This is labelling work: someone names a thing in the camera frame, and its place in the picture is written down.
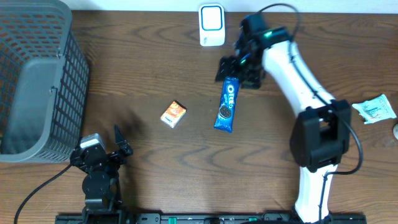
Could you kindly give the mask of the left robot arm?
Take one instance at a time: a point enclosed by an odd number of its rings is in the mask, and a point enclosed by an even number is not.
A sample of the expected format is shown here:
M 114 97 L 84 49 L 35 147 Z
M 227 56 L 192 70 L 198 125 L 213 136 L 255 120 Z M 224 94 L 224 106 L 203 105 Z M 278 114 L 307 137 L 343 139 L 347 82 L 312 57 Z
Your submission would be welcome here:
M 123 207 L 119 169 L 133 150 L 118 125 L 114 126 L 114 134 L 117 151 L 107 153 L 96 133 L 82 138 L 70 155 L 70 164 L 86 173 L 82 183 L 83 223 L 131 223 L 131 214 Z

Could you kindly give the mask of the orange snack box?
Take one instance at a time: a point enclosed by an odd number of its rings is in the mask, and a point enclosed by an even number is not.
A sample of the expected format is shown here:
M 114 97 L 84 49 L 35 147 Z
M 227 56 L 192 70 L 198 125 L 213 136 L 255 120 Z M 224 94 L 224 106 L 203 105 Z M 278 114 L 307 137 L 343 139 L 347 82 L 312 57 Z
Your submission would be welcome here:
M 171 128 L 174 128 L 186 112 L 186 108 L 184 108 L 177 101 L 173 101 L 170 106 L 165 110 L 165 112 L 161 115 L 160 120 Z

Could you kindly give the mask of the blue Oreo cookie pack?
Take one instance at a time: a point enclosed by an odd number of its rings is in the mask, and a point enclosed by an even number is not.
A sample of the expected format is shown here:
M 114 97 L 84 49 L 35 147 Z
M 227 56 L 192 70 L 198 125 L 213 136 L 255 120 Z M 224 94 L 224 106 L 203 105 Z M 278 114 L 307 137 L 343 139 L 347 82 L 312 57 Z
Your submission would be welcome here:
M 226 77 L 223 82 L 220 107 L 216 117 L 215 129 L 233 132 L 234 112 L 236 99 L 239 91 L 239 80 L 233 77 Z

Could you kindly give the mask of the green lid jar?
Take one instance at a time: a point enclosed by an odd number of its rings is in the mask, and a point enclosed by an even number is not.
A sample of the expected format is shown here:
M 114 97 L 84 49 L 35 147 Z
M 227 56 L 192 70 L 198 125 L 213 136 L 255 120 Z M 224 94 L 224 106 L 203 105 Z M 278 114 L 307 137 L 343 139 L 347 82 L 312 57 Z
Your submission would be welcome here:
M 393 135 L 396 139 L 398 139 L 398 124 L 395 124 L 393 127 Z

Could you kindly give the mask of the light teal snack packet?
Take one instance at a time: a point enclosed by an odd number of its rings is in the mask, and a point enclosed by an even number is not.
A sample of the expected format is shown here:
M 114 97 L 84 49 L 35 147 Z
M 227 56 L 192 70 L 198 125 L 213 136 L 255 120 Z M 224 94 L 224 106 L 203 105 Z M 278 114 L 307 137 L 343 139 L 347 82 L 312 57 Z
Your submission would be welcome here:
M 363 117 L 364 124 L 373 124 L 385 119 L 397 118 L 385 94 L 362 103 L 353 103 L 352 107 Z

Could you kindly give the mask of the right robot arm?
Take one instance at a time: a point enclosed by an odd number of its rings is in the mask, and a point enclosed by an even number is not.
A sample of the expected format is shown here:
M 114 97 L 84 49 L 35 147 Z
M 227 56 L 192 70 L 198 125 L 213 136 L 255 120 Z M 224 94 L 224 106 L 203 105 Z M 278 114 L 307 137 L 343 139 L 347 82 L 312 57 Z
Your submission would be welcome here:
M 336 100 L 312 74 L 285 27 L 241 26 L 236 53 L 220 60 L 216 81 L 224 87 L 216 128 L 231 129 L 238 88 L 257 90 L 269 74 L 295 116 L 289 147 L 300 167 L 295 219 L 330 222 L 327 208 L 331 181 L 349 148 L 352 132 L 347 101 Z

